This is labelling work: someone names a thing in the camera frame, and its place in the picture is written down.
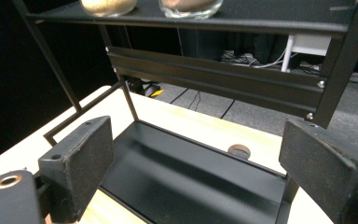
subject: glass jar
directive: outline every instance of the glass jar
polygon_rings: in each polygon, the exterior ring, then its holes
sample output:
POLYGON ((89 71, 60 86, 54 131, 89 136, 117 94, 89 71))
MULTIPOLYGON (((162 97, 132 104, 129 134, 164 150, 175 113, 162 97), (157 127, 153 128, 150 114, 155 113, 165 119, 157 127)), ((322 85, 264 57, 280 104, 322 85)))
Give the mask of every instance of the glass jar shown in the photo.
POLYGON ((132 11, 137 0, 80 0, 83 9, 96 17, 117 17, 132 11))
POLYGON ((223 0, 158 0, 168 18, 207 19, 219 10, 223 0))

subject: white table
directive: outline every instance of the white table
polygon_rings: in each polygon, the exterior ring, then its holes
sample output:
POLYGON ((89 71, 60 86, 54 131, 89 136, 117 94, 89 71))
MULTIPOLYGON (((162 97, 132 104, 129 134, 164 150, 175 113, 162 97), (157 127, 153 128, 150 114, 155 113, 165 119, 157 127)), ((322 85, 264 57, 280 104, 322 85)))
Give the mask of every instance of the white table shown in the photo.
MULTIPOLYGON (((81 102, 82 105, 105 91, 103 87, 81 102)), ((192 138, 209 146, 228 150, 234 144, 243 144, 251 149, 250 161, 255 161, 278 172, 285 173, 278 162, 282 139, 279 136, 240 126, 225 120, 209 117, 175 105, 132 94, 140 119, 166 130, 192 138)), ((37 159, 51 146, 43 134, 75 113, 73 108, 37 130, 26 139, 0 156, 0 174, 26 168, 35 173, 37 159)), ((55 136, 62 140, 68 133, 88 119, 109 115, 112 120, 113 137, 118 136, 130 123, 132 116, 121 90, 115 91, 89 112, 77 119, 55 136)), ((97 191, 80 223, 143 223, 136 215, 97 191)), ((320 207, 300 189, 292 205, 288 223, 331 223, 320 207)))

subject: black padded block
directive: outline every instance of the black padded block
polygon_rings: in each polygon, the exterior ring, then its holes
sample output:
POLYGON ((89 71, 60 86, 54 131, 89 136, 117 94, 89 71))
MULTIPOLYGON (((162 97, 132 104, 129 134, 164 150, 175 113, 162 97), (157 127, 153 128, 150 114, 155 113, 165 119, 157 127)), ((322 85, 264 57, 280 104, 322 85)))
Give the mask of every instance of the black padded block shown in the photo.
POLYGON ((42 179, 52 186, 53 222, 81 218, 113 160, 109 117, 83 123, 39 159, 42 179))
POLYGON ((315 124, 288 120, 280 162, 334 223, 358 223, 358 147, 315 124))

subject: hole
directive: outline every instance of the hole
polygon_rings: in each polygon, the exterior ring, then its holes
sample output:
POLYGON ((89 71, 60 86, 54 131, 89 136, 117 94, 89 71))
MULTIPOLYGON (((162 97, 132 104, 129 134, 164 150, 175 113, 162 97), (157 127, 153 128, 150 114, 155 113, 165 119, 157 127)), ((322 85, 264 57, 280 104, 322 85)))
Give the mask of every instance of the hole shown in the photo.
POLYGON ((51 157, 52 160, 58 160, 61 158, 61 154, 57 154, 51 157))
POLYGON ((248 160, 251 157, 251 150, 248 147, 240 144, 231 146, 227 152, 245 160, 248 160))
POLYGON ((7 189, 17 185, 21 181, 20 175, 10 175, 0 180, 0 189, 7 189))

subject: yellow object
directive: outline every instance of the yellow object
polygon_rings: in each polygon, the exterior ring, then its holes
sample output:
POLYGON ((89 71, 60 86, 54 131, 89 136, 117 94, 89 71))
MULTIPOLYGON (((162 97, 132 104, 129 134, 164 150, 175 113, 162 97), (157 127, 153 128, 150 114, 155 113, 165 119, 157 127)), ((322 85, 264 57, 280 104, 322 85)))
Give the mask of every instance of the yellow object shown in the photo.
POLYGON ((152 97, 152 98, 156 97, 156 96, 162 94, 163 92, 164 92, 164 90, 155 91, 155 92, 153 92, 153 94, 150 95, 150 97, 152 97))

